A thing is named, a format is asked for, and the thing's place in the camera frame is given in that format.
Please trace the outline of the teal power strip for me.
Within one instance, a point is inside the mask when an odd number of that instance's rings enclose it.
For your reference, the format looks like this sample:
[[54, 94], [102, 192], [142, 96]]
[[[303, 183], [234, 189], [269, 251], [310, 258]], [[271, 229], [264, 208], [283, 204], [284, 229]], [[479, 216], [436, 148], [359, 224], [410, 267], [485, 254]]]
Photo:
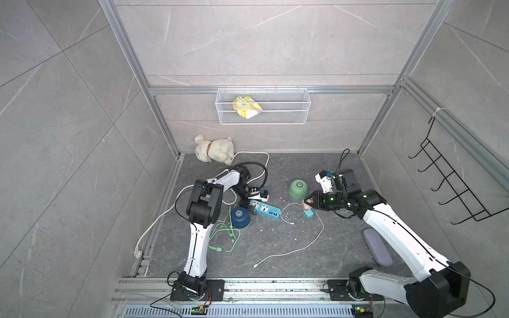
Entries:
[[253, 208], [253, 211], [256, 214], [268, 217], [270, 219], [277, 220], [281, 215], [281, 209], [261, 201], [251, 200], [250, 207]]

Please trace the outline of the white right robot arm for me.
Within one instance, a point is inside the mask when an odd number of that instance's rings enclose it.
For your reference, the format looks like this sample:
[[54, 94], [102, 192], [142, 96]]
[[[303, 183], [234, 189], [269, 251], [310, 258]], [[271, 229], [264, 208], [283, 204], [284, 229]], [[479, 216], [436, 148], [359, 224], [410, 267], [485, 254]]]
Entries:
[[366, 222], [403, 259], [409, 277], [380, 272], [364, 266], [349, 274], [346, 284], [350, 298], [361, 301], [380, 295], [409, 306], [419, 317], [455, 316], [467, 302], [474, 280], [462, 262], [453, 263], [421, 239], [396, 214], [379, 192], [363, 191], [354, 171], [340, 166], [316, 175], [321, 189], [303, 200], [312, 209], [346, 209]]

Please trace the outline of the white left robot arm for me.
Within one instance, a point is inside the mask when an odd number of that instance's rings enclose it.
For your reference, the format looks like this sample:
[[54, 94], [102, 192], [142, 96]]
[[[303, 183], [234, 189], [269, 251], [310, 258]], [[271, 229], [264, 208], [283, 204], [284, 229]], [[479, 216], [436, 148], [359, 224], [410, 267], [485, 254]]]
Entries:
[[[248, 184], [251, 179], [248, 166], [262, 168], [264, 180], [258, 187]], [[184, 270], [178, 275], [178, 287], [201, 298], [208, 293], [206, 283], [208, 242], [213, 226], [220, 217], [223, 194], [229, 189], [238, 196], [240, 207], [247, 209], [251, 200], [268, 200], [269, 193], [264, 190], [268, 170], [259, 162], [242, 162], [226, 168], [218, 176], [195, 181], [183, 217], [190, 223], [191, 238], [188, 258]]]

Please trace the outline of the pink USB charger adapter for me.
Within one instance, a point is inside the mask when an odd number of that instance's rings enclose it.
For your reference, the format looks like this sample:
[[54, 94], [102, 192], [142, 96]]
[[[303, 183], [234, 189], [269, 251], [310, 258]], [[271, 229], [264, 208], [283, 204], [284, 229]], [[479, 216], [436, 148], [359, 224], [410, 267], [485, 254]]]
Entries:
[[309, 211], [312, 209], [312, 207], [308, 205], [305, 201], [301, 201], [301, 206], [304, 211]]

